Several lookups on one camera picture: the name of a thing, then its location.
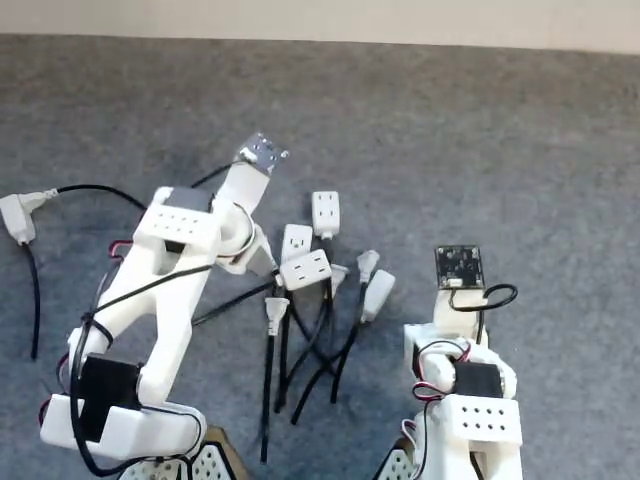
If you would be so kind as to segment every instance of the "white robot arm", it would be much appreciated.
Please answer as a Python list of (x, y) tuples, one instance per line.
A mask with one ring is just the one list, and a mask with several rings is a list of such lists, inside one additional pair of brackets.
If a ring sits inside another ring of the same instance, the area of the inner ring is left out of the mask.
[[(110, 287), (100, 297), (82, 351), (80, 420), (92, 454), (125, 460), (193, 453), (206, 433), (196, 409), (167, 403), (191, 338), (191, 318), (214, 263), (242, 274), (267, 275), (275, 268), (265, 235), (251, 217), (271, 171), (288, 152), (256, 134), (241, 148), (215, 198), (190, 188), (162, 187), (133, 235), (133, 244)], [(198, 273), (185, 270), (204, 267)], [(136, 289), (142, 293), (111, 304)], [(138, 318), (154, 314), (157, 340), (147, 362), (131, 365), (103, 354)], [(69, 364), (81, 336), (69, 338)], [(54, 395), (41, 438), (77, 448), (71, 399)]]
[[(479, 255), (476, 247), (436, 251), (440, 290), (433, 322), (404, 327), (405, 364), (424, 408), (407, 421), (413, 432), (403, 422), (413, 448), (394, 448), (376, 479), (395, 478), (387, 475), (396, 471), (412, 480), (522, 479), (517, 378), (488, 348), (479, 321), (478, 310), (497, 305), (487, 305), (495, 288), (484, 289)], [(517, 295), (508, 287), (512, 295), (500, 305)]]

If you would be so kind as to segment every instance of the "black circuit board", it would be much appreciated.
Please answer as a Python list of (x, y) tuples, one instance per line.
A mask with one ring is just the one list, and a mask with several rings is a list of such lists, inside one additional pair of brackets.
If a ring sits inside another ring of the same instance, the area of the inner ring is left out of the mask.
[(443, 245), (435, 250), (438, 288), (484, 288), (480, 249), (475, 245)]

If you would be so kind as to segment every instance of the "wall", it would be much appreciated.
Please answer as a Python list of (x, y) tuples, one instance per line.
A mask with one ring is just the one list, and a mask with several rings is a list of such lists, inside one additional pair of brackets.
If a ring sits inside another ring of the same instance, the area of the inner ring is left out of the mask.
[(640, 53), (640, 1), (0, 0), (0, 32)]

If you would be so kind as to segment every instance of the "red wire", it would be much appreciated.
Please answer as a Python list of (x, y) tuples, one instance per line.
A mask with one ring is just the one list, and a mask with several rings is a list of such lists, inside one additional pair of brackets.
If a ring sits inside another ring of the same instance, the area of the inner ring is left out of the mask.
[(119, 247), (122, 246), (131, 246), (133, 244), (133, 240), (115, 240), (111, 242), (109, 246), (109, 257), (118, 260), (124, 260), (122, 255), (118, 255), (117, 251)]
[(47, 407), (51, 403), (51, 397), (47, 398), (42, 405), (40, 405), (40, 411), (38, 412), (38, 423), (40, 426), (44, 423), (44, 414), (47, 411)]

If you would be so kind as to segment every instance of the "electrical socket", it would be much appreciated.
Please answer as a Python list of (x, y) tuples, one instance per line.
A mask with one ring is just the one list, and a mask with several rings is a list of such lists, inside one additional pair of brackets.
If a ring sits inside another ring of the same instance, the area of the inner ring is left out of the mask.
[(313, 192), (313, 232), (320, 238), (331, 238), (340, 231), (340, 199), (338, 192)]
[(453, 394), (442, 400), (441, 408), (442, 423), (455, 438), (522, 445), (520, 409), (515, 400)]
[(308, 287), (331, 277), (331, 265), (324, 250), (318, 249), (280, 266), (276, 281), (289, 291)]
[(287, 263), (296, 257), (311, 251), (311, 241), (313, 240), (313, 228), (308, 225), (296, 225), (289, 223), (284, 227), (284, 238), (282, 239), (282, 253), (280, 263)]
[(369, 285), (364, 297), (364, 305), (362, 307), (361, 323), (373, 322), (387, 301), (393, 286), (396, 283), (396, 277), (385, 270), (378, 270)]

